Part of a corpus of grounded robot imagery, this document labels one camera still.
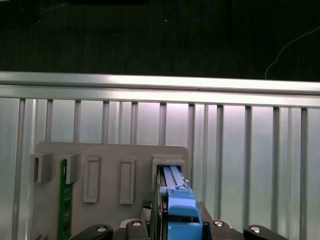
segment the metal housing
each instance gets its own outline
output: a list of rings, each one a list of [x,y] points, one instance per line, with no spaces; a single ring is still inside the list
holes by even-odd
[[[43,140],[187,147],[214,219],[320,236],[320,83],[0,72],[0,84],[2,240],[26,238]]]

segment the aluminum rail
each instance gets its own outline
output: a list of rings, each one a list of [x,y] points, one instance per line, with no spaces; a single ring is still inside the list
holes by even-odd
[[[0,71],[0,85],[320,95],[320,83],[230,78]]]

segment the gray mounting plate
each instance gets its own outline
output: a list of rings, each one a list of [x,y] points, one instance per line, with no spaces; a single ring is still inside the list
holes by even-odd
[[[162,159],[164,165],[180,165],[192,181],[192,162],[182,146],[40,142],[31,155],[31,240],[39,234],[57,239],[63,159],[70,168],[67,183],[73,184],[72,236],[94,224],[116,230],[123,220],[139,218],[143,200],[155,198],[154,169]],[[39,181],[37,173],[45,181]]]

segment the black clamp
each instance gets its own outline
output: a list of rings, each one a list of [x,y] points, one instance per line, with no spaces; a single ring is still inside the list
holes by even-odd
[[[151,240],[146,223],[143,220],[132,220],[126,227],[113,232],[111,226],[97,224],[88,227],[70,240]]]
[[[204,224],[204,240],[288,240],[260,225],[250,225],[241,233],[225,221],[213,220],[203,202],[198,202],[198,207]]]

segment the blue plastic part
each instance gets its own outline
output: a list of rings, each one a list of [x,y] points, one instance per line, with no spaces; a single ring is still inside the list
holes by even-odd
[[[200,223],[169,222],[167,240],[202,240],[202,232]]]
[[[168,195],[168,215],[189,217],[198,221],[168,222],[168,240],[201,240],[203,221],[194,192],[177,166],[165,166],[163,171],[166,186],[160,187],[159,191]]]
[[[163,168],[166,187],[160,192],[168,195],[168,214],[180,217],[198,217],[197,201],[194,192],[176,166]]]

